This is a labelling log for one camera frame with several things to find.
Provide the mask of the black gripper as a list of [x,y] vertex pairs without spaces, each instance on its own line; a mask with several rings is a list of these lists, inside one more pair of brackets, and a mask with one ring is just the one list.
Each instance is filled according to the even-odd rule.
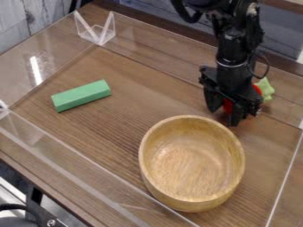
[[252,75],[246,69],[228,67],[200,67],[198,83],[204,86],[204,100],[213,113],[226,98],[230,103],[228,125],[236,127],[250,114],[256,116],[262,98],[252,84]]

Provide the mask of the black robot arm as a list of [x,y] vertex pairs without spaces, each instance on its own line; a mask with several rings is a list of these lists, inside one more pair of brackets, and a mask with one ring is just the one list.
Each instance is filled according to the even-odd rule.
[[254,79],[267,77],[254,72],[264,37],[257,0],[170,0],[170,4],[185,22],[206,18],[212,23],[216,66],[200,67],[198,83],[208,110],[222,108],[226,124],[234,127],[246,116],[258,114],[264,103],[253,85]]

